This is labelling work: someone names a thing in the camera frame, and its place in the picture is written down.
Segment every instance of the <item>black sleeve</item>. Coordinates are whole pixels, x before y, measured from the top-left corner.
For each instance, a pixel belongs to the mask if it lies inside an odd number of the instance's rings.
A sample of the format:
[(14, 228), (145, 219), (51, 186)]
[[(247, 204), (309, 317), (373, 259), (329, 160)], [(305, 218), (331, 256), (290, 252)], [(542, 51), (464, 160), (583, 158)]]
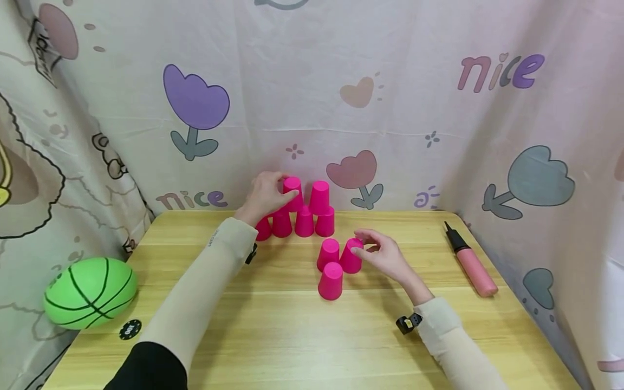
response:
[(180, 360), (160, 344), (137, 343), (104, 390), (187, 390)]

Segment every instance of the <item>green basketball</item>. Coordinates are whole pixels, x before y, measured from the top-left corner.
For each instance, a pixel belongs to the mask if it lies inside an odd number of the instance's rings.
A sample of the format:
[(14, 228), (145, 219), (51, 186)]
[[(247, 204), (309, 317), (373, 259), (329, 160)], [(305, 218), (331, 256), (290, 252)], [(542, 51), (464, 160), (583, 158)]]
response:
[(123, 261), (93, 257), (63, 271), (46, 289), (44, 309), (67, 329), (87, 329), (115, 318), (134, 299), (137, 276)]

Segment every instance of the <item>pink flower print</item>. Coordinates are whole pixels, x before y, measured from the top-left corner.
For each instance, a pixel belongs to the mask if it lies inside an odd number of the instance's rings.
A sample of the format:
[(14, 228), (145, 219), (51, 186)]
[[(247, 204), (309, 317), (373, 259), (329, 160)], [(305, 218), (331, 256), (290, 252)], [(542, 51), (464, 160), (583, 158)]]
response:
[(377, 160), (370, 150), (362, 150), (355, 157), (345, 157), (340, 164), (331, 163), (326, 169), (327, 176), (337, 186), (348, 190), (358, 189), (362, 198), (353, 198), (351, 203), (357, 207), (373, 209), (384, 191), (383, 184), (375, 184), (369, 192), (366, 188), (377, 173)]

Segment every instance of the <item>pink plastic cup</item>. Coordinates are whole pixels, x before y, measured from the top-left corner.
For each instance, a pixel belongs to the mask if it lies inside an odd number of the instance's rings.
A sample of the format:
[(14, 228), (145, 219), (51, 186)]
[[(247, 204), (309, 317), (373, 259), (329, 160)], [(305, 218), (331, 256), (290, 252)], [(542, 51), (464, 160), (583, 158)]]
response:
[(288, 204), (286, 204), (286, 211), (291, 213), (296, 213), (301, 210), (303, 207), (303, 194), (301, 192), (301, 180), (298, 177), (291, 176), (284, 179), (284, 190), (283, 193), (290, 192), (292, 190), (299, 191), (299, 195), (297, 195), (294, 199), (292, 199)]
[(321, 251), (316, 259), (316, 267), (323, 272), (325, 266), (331, 262), (337, 263), (339, 260), (340, 244), (333, 238), (326, 238), (321, 244)]
[(256, 230), (258, 230), (256, 241), (265, 241), (271, 237), (271, 224), (269, 223), (269, 217), (262, 218), (256, 225)]
[(334, 208), (329, 207), (325, 214), (316, 218), (316, 234), (321, 237), (329, 237), (334, 234)]
[(273, 235), (275, 237), (284, 238), (290, 236), (293, 232), (293, 226), (290, 223), (290, 214), (285, 211), (278, 210), (273, 214)]
[(352, 248), (364, 248), (362, 241), (357, 238), (350, 238), (344, 246), (343, 254), (340, 256), (340, 265), (346, 273), (358, 273), (362, 269), (362, 260), (351, 253)]
[(314, 182), (310, 195), (310, 212), (314, 215), (324, 215), (329, 209), (329, 184), (322, 180)]
[(309, 237), (314, 233), (314, 219), (306, 205), (303, 205), (297, 213), (295, 233), (299, 237)]
[(328, 301), (335, 301), (343, 293), (343, 268), (340, 264), (327, 263), (318, 282), (318, 293)]

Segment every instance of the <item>right hand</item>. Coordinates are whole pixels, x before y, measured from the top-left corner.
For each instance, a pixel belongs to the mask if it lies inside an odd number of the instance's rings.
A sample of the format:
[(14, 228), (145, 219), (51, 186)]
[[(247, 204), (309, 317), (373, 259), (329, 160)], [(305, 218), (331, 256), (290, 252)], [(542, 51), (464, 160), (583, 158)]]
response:
[(413, 279), (416, 272), (407, 264), (399, 245), (392, 238), (372, 229), (357, 229), (355, 237), (364, 245), (374, 244), (368, 249), (353, 248), (351, 251), (362, 260), (368, 261), (386, 276), (403, 285)]

